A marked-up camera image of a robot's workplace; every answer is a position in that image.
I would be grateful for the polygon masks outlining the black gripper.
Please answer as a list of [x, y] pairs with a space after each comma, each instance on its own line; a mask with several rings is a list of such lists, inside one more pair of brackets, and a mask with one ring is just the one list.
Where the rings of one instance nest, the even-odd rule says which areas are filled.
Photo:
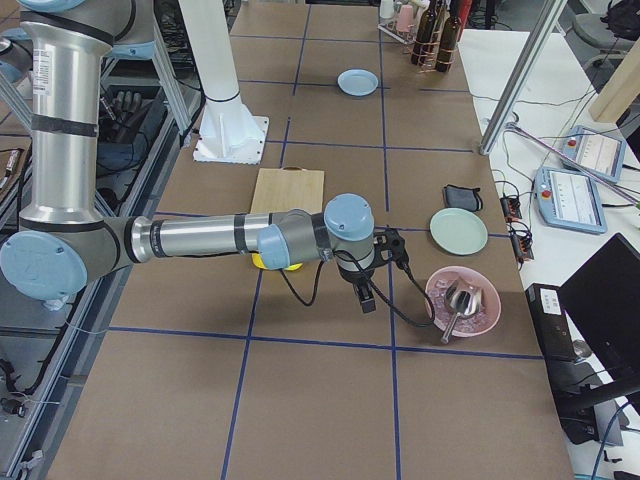
[[369, 281], [372, 279], [375, 268], [362, 269], [357, 262], [343, 259], [337, 260], [338, 271], [343, 280], [353, 285], [356, 296], [364, 314], [375, 311], [375, 298]]

